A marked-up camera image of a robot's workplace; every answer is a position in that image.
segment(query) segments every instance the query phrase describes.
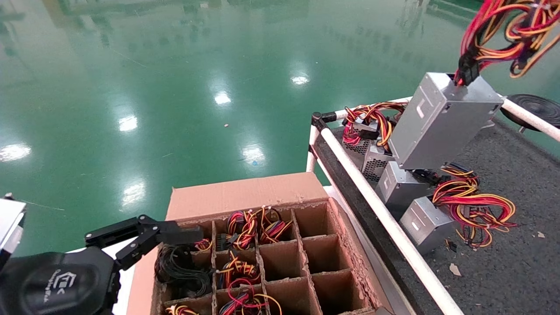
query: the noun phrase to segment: green epoxy floor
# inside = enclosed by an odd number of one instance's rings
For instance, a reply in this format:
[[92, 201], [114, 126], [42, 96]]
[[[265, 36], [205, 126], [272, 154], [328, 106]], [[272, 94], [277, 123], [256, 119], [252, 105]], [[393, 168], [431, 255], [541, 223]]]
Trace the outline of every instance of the green epoxy floor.
[[[1, 4], [0, 192], [32, 202], [24, 255], [163, 219], [171, 187], [304, 171], [312, 112], [409, 96], [426, 71], [454, 71], [479, 2]], [[506, 65], [484, 76], [560, 100], [559, 54], [520, 80]]]

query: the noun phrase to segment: power supply cable bundle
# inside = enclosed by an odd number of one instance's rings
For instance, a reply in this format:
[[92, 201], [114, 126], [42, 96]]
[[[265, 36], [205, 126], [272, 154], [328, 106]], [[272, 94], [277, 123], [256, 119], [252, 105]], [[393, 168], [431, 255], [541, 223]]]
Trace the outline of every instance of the power supply cable bundle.
[[199, 268], [188, 245], [164, 245], [155, 263], [156, 279], [175, 288], [174, 299], [197, 298], [212, 289], [210, 268]]
[[292, 220], [282, 221], [280, 213], [272, 207], [263, 206], [257, 215], [260, 216], [259, 244], [278, 243], [282, 235], [292, 226]]
[[172, 305], [165, 309], [169, 315], [200, 315], [186, 305]]
[[[236, 296], [233, 296], [231, 292], [231, 288], [234, 285], [238, 285], [238, 282], [245, 282], [247, 287]], [[231, 283], [231, 285], [227, 289], [227, 293], [231, 299], [231, 301], [224, 304], [224, 306], [218, 311], [218, 315], [234, 315], [234, 314], [242, 314], [242, 315], [257, 315], [264, 313], [263, 308], [268, 304], [264, 299], [272, 300], [276, 303], [278, 307], [279, 314], [282, 315], [282, 307], [280, 303], [276, 301], [273, 297], [255, 293], [255, 288], [251, 283], [249, 283], [245, 279], [237, 279]]]
[[[478, 193], [478, 176], [456, 163], [443, 169], [455, 179], [437, 186], [432, 202], [436, 206], [447, 206], [451, 217], [459, 222], [459, 237], [470, 247], [487, 247], [492, 243], [491, 230], [509, 232], [517, 226], [508, 220], [515, 214], [515, 204], [496, 194]], [[494, 211], [500, 209], [499, 215]]]
[[235, 211], [227, 220], [227, 241], [240, 251], [251, 248], [255, 244], [257, 224], [256, 213], [252, 210]]
[[[551, 0], [485, 0], [461, 41], [456, 85], [469, 85], [491, 64], [511, 62], [510, 76], [527, 73], [560, 40], [548, 37], [560, 24], [560, 6]], [[503, 30], [507, 45], [489, 48]]]
[[260, 282], [258, 266], [240, 260], [234, 251], [229, 251], [229, 256], [230, 261], [223, 266], [222, 270], [216, 271], [218, 274], [218, 288], [229, 288], [236, 279], [245, 279], [251, 284]]
[[[355, 132], [353, 125], [355, 123], [363, 123], [369, 126], [373, 121], [377, 121], [377, 130], [378, 134], [381, 136], [381, 139], [376, 142], [376, 145], [383, 147], [386, 152], [390, 152], [388, 141], [394, 126], [389, 118], [383, 115], [382, 110], [397, 110], [398, 113], [394, 116], [394, 119], [395, 121], [398, 121], [407, 104], [408, 102], [396, 103], [387, 101], [376, 103], [373, 105], [360, 105], [354, 109], [345, 107], [344, 109], [348, 113], [348, 117], [343, 121], [343, 142], [349, 145], [357, 145], [361, 141], [361, 138], [365, 135], [361, 135], [358, 132]], [[371, 140], [376, 139], [377, 135], [371, 137]]]

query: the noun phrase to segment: cardboard box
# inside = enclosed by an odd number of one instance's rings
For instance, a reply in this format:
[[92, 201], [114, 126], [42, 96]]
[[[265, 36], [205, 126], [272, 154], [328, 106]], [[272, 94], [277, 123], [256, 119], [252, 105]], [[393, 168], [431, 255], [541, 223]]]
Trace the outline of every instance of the cardboard box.
[[[313, 173], [237, 180], [173, 189], [166, 220], [180, 226], [200, 225], [216, 240], [234, 211], [272, 206], [283, 220], [293, 220], [287, 240], [241, 252], [255, 262], [262, 283], [255, 290], [277, 299], [284, 314], [392, 313], [387, 297], [367, 260], [352, 225], [337, 202], [329, 198]], [[216, 315], [230, 299], [217, 289], [196, 299], [169, 301], [169, 292], [154, 279], [154, 249], [136, 265], [127, 315], [163, 315], [170, 304], [185, 304], [200, 315]], [[220, 269], [227, 252], [197, 252], [193, 260]], [[274, 305], [267, 314], [277, 314]]]

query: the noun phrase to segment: box flap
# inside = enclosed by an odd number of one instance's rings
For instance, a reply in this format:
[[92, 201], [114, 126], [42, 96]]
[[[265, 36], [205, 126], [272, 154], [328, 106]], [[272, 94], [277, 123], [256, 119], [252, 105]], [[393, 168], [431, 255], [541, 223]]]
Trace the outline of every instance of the box flap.
[[191, 220], [256, 209], [262, 205], [327, 200], [314, 173], [295, 173], [235, 180], [185, 188], [174, 188], [166, 220]]

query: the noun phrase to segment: power supply unit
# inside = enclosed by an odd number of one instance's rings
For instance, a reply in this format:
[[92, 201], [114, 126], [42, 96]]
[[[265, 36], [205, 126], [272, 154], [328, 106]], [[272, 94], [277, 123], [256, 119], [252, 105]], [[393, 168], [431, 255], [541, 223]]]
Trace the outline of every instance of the power supply unit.
[[387, 163], [394, 160], [394, 157], [385, 153], [383, 147], [377, 146], [372, 142], [364, 156], [361, 172], [372, 187], [375, 188]]
[[399, 168], [397, 162], [390, 161], [375, 187], [375, 193], [398, 221], [414, 199], [430, 194], [430, 184]]
[[402, 169], [441, 168], [502, 103], [482, 77], [469, 86], [455, 86], [449, 74], [428, 72], [389, 138], [395, 161]]
[[[360, 123], [353, 124], [353, 131], [358, 133], [360, 130], [367, 130], [367, 131], [376, 131], [377, 124], [373, 123], [371, 126], [367, 126]], [[365, 158], [367, 150], [370, 148], [371, 140], [364, 139], [360, 140], [360, 142], [353, 146], [342, 141], [342, 148], [346, 151], [346, 154], [350, 157], [350, 159], [354, 162], [357, 168], [361, 169], [363, 165], [363, 160]]]
[[445, 208], [434, 206], [428, 197], [413, 200], [399, 223], [420, 254], [443, 245], [445, 238], [453, 234], [458, 226]]

